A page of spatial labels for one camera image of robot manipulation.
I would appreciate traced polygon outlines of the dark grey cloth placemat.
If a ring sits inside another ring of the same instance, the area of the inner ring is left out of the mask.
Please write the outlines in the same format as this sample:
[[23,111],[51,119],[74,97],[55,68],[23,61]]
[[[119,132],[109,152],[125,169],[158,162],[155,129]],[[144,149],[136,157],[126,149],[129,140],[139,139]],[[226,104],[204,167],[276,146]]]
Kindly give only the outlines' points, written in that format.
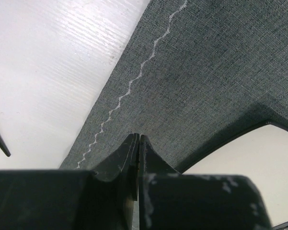
[[264,121],[288,127],[288,0],[153,0],[61,169],[139,133],[183,172]]

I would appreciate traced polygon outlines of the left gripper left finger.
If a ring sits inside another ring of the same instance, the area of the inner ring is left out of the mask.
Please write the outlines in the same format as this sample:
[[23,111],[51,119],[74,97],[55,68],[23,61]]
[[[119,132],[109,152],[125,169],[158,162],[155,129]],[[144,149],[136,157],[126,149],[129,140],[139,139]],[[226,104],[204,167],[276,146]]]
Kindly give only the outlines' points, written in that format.
[[129,230],[139,134],[92,170],[0,171],[0,230]]

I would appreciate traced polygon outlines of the white square plate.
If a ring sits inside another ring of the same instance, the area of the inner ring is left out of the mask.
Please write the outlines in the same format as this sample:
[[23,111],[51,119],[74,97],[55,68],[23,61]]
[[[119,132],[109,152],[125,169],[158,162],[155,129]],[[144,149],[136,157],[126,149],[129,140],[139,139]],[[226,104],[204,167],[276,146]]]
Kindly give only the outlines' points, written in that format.
[[259,189],[271,224],[288,230],[288,127],[268,122],[192,165],[185,174],[240,174]]

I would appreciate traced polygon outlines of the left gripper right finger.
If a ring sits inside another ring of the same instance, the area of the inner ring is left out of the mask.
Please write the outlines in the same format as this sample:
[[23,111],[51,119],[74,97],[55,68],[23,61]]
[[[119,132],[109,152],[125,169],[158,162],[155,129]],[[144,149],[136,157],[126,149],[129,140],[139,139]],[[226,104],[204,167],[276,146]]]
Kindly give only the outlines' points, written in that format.
[[139,227],[142,230],[270,230],[263,199],[242,175],[184,175],[153,149],[139,147]]

